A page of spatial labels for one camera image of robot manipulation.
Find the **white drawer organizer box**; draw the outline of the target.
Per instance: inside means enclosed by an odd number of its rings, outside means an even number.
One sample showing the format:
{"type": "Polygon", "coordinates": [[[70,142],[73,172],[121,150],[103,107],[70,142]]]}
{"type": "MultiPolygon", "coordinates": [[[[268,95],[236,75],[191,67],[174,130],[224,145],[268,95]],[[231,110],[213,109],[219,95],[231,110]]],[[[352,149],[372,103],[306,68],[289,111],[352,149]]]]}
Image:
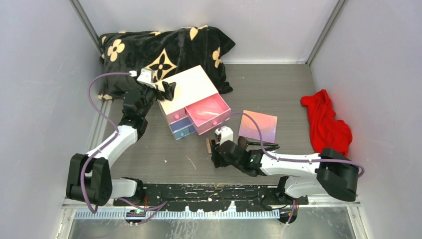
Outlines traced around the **white drawer organizer box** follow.
{"type": "MultiPolygon", "coordinates": [[[[205,99],[209,96],[217,94],[218,91],[210,78],[201,66],[196,66],[185,70],[181,73],[175,74],[171,77],[158,81],[156,84],[159,90],[163,90],[162,82],[168,83],[176,82],[174,98],[172,101],[159,100],[158,104],[161,112],[166,118],[166,115],[181,108],[185,108],[195,102],[205,99]]],[[[195,133],[193,124],[189,126],[190,134],[195,133]]]]}

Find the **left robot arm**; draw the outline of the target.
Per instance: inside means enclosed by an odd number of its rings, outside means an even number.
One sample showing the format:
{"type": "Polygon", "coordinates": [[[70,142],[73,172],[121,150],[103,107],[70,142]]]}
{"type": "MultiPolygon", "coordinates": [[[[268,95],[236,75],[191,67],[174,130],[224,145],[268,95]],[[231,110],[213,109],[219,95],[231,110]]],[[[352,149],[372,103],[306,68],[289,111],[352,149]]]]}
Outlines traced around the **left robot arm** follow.
{"type": "Polygon", "coordinates": [[[108,200],[122,200],[124,205],[144,203],[146,192],[139,179],[123,177],[113,180],[110,169],[129,146],[145,133],[146,115],[156,100],[173,100],[176,83],[161,82],[163,89],[146,86],[142,91],[129,91],[122,105],[122,118],[115,132],[95,149],[76,153],[70,160],[66,197],[103,206],[108,200]]]}

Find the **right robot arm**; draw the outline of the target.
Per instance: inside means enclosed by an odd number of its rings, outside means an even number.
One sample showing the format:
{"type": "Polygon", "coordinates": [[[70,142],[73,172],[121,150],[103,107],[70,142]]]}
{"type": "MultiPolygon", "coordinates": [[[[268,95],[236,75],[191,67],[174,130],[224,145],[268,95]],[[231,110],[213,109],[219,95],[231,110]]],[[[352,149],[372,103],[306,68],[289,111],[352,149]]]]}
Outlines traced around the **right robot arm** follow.
{"type": "Polygon", "coordinates": [[[251,177],[279,175],[277,200],[284,205],[300,197],[328,194],[354,202],[362,168],[341,153],[324,148],[308,155],[246,150],[233,141],[211,146],[215,168],[229,165],[251,177]]]}

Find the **holographic pink palette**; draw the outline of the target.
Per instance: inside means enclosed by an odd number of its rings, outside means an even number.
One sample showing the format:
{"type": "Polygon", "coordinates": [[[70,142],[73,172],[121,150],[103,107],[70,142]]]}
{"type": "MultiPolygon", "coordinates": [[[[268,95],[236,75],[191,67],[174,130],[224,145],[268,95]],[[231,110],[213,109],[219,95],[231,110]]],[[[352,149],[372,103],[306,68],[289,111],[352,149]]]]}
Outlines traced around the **holographic pink palette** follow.
{"type": "MultiPolygon", "coordinates": [[[[244,110],[243,113],[249,115],[255,120],[260,129],[262,140],[264,142],[275,143],[278,119],[276,116],[247,110],[244,110]]],[[[259,132],[257,127],[255,126],[253,121],[245,115],[243,115],[241,118],[238,135],[250,139],[259,140],[259,132]]]]}

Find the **translucent plastic jar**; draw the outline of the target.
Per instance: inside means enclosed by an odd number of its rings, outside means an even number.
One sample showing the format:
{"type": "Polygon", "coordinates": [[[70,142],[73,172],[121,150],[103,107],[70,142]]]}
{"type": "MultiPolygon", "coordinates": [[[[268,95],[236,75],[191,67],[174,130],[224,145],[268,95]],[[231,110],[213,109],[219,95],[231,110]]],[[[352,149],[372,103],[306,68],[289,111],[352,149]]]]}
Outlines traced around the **translucent plastic jar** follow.
{"type": "Polygon", "coordinates": [[[220,114],[220,110],[216,108],[197,107],[193,110],[193,118],[198,120],[211,120],[220,114]]]}

